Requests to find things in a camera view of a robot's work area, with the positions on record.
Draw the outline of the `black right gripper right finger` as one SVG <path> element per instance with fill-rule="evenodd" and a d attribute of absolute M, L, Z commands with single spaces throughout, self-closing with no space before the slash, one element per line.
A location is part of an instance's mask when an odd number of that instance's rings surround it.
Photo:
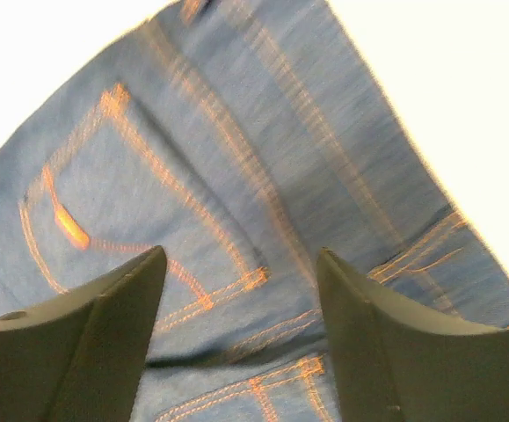
<path fill-rule="evenodd" d="M 509 421 L 509 329 L 428 308 L 330 250 L 316 269 L 344 421 Z"/>

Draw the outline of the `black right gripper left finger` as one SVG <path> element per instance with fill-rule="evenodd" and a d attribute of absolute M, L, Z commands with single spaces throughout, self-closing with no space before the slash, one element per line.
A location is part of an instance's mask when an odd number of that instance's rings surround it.
<path fill-rule="evenodd" d="M 167 270 L 155 246 L 0 317 L 0 421 L 128 421 Z"/>

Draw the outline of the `dark blue denim trousers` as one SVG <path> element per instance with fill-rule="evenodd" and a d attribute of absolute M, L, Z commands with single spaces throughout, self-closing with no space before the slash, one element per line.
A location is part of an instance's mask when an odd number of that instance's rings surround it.
<path fill-rule="evenodd" d="M 133 421 L 344 421 L 316 262 L 509 329 L 509 278 L 324 1 L 180 1 L 0 149 L 0 316 L 160 246 Z"/>

